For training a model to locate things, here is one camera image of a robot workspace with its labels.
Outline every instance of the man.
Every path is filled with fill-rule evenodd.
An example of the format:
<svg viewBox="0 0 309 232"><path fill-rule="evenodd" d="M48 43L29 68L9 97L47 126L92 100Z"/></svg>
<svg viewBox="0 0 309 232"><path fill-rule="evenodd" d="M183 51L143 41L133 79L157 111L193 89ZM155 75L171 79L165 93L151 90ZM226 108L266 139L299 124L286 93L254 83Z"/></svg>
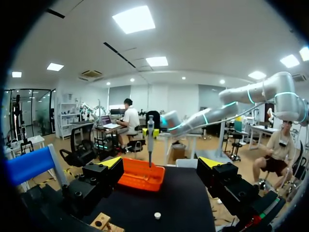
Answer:
<svg viewBox="0 0 309 232"><path fill-rule="evenodd" d="M262 171L269 171L276 173L277 176L283 176L275 185L274 189L281 186L284 181L285 175L288 172L285 181L292 178L292 158L295 152L295 146L293 138L290 134L292 127L291 121L283 121L282 130L274 132L269 142L267 143L266 156L256 159L253 163L253 176L254 182L257 184L260 176L260 169ZM285 158L288 155L288 163L285 162Z"/></svg>
<svg viewBox="0 0 309 232"><path fill-rule="evenodd" d="M140 124L139 113L132 105L133 101L129 98L125 99L125 116L123 118L123 122L117 120L116 123L127 127L127 130L123 133L118 132L118 140L122 148L125 147L122 135L135 135L137 132L135 131L135 127Z"/></svg>

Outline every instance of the white t-shirt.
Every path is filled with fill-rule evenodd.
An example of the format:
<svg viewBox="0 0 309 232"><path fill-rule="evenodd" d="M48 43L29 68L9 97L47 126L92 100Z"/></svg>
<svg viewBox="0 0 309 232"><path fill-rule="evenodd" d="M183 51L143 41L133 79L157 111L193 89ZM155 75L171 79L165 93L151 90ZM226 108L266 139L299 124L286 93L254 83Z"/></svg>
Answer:
<svg viewBox="0 0 309 232"><path fill-rule="evenodd" d="M134 128L140 124L139 113L136 109L134 109L133 105L129 106L129 108L125 111L123 121L129 123L129 131L134 131Z"/></svg>

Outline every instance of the laptop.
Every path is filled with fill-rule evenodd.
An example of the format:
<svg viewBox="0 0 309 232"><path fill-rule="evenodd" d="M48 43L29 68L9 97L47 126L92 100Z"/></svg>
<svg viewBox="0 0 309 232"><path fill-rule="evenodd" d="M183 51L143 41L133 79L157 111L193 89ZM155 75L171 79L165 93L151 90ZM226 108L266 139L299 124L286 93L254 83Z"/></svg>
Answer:
<svg viewBox="0 0 309 232"><path fill-rule="evenodd" d="M102 121L102 125L104 128L114 129L114 128L119 127L118 124L112 123L111 117L109 115L102 116L101 121Z"/></svg>

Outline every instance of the air conditioner vent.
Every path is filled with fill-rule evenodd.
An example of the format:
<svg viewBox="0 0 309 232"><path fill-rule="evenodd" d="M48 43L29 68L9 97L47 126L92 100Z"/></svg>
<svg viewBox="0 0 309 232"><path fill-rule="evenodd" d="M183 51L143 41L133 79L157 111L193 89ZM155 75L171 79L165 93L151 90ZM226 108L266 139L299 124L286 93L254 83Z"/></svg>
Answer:
<svg viewBox="0 0 309 232"><path fill-rule="evenodd" d="M307 77L303 74L294 74L292 75L292 78L294 79L295 82L303 82L307 81Z"/></svg>
<svg viewBox="0 0 309 232"><path fill-rule="evenodd" d="M82 72L78 79L88 82L97 81L99 79L103 78L103 73L97 71L97 70L87 70L85 72Z"/></svg>

